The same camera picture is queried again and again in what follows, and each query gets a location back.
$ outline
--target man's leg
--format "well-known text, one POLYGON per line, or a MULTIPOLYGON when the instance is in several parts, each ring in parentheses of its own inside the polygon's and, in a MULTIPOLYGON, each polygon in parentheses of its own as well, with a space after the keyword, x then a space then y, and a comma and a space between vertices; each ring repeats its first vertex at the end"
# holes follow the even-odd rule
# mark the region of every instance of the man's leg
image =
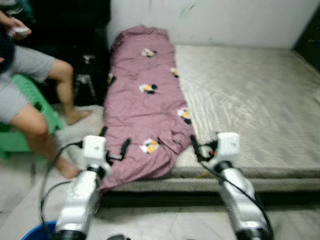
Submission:
POLYGON ((57 94, 69 125, 78 122, 92 113, 92 111, 89 110, 75 110, 73 94, 74 69, 69 63, 55 59, 48 78, 56 80, 57 82, 57 94))
MULTIPOLYGON (((48 132, 46 119, 31 104, 26 105, 10 124, 24 133, 31 150, 50 161, 54 159, 57 154, 55 140, 48 132)), ((55 167, 67 179, 74 178, 79 172, 77 167, 63 157, 58 159, 55 167)))

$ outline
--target man's hand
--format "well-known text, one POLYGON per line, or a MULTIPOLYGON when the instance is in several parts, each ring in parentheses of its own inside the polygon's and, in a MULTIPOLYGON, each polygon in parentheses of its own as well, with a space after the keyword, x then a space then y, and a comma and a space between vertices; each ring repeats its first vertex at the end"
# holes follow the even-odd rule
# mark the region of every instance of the man's hand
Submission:
POLYGON ((16 19, 14 17, 10 18, 8 31, 9 32, 13 31, 12 37, 13 37, 13 39, 18 40, 18 41, 27 38, 32 33, 32 31, 28 28, 28 31, 26 33, 19 34, 19 33, 15 32, 14 28, 28 28, 28 27, 19 19, 16 19))

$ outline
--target bare foot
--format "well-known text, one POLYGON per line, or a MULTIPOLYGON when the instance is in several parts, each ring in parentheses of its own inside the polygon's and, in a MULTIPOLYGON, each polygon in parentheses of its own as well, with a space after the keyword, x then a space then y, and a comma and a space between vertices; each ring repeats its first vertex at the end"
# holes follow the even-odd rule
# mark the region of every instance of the bare foot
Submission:
POLYGON ((73 179, 75 178, 80 169, 77 168, 72 163, 66 161, 65 159, 61 158, 56 164, 56 168, 60 171, 61 175, 64 176, 66 179, 73 179))
POLYGON ((80 120, 90 116, 92 114, 91 110, 86 111, 74 111, 66 116, 66 121, 68 125, 73 125, 80 120))

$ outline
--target pink blanket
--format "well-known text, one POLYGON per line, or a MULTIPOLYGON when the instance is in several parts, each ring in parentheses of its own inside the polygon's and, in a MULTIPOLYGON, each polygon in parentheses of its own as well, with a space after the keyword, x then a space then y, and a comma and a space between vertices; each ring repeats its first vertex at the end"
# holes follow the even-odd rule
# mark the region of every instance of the pink blanket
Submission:
POLYGON ((119 154, 127 138, 131 144, 123 161, 113 161, 103 188, 167 174, 194 134, 167 32, 143 26, 122 32, 113 46, 109 83, 108 150, 119 154))

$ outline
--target white wall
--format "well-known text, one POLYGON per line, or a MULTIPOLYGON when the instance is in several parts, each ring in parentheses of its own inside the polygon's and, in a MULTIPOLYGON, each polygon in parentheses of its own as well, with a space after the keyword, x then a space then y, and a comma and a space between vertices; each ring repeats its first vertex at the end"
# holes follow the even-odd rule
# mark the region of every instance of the white wall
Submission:
POLYGON ((320 0, 112 0, 109 44, 136 25, 177 44, 291 48, 320 0))

